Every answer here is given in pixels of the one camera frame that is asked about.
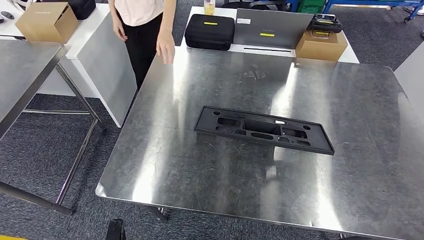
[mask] green crate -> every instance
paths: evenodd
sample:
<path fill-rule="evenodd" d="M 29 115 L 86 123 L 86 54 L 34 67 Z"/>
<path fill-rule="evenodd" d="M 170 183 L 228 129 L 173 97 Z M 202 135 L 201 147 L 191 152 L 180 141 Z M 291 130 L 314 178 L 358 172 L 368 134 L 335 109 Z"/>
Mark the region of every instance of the green crate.
<path fill-rule="evenodd" d="M 326 4 L 326 0 L 300 0 L 299 1 L 299 6 L 304 6 L 304 5 L 324 6 L 324 4 Z"/>
<path fill-rule="evenodd" d="M 301 5 L 297 8 L 298 13 L 320 14 L 324 5 Z"/>

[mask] white label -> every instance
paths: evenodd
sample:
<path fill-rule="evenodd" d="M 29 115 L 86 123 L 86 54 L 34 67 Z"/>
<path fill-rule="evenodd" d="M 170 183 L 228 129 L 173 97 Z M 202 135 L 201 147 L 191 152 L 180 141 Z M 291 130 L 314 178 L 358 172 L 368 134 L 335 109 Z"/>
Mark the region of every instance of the white label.
<path fill-rule="evenodd" d="M 251 24 L 251 20 L 246 19 L 246 18 L 237 18 L 237 23 L 238 24 Z"/>

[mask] white shirt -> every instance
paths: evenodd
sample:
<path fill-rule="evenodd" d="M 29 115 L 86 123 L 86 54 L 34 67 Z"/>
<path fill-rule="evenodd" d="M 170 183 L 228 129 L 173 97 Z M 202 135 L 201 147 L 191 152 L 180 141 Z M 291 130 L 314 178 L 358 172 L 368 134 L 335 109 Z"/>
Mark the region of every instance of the white shirt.
<path fill-rule="evenodd" d="M 162 0 L 115 0 L 115 8 L 128 26 L 140 26 L 164 11 Z"/>

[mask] black pants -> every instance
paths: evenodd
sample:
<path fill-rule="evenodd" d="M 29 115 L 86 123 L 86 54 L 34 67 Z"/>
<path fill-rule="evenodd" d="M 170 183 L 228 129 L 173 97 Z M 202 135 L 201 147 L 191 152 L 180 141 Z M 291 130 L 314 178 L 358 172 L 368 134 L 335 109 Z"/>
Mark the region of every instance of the black pants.
<path fill-rule="evenodd" d="M 129 60 L 135 73 L 137 88 L 140 89 L 147 71 L 156 55 L 156 40 L 162 22 L 162 13 L 153 20 L 140 26 L 128 26 L 122 23 Z"/>

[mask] scratch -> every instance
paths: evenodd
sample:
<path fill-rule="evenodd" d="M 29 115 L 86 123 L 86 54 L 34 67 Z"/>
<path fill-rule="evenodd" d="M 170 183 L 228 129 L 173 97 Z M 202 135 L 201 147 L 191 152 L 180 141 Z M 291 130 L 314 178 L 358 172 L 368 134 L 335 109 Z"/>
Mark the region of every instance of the scratch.
<path fill-rule="evenodd" d="M 237 152 L 238 152 L 239 154 L 241 154 L 241 153 L 242 153 L 240 150 L 238 150 L 238 149 L 237 149 L 237 147 L 236 147 L 236 146 L 233 146 L 233 148 L 235 148 L 235 150 L 237 150 Z"/>

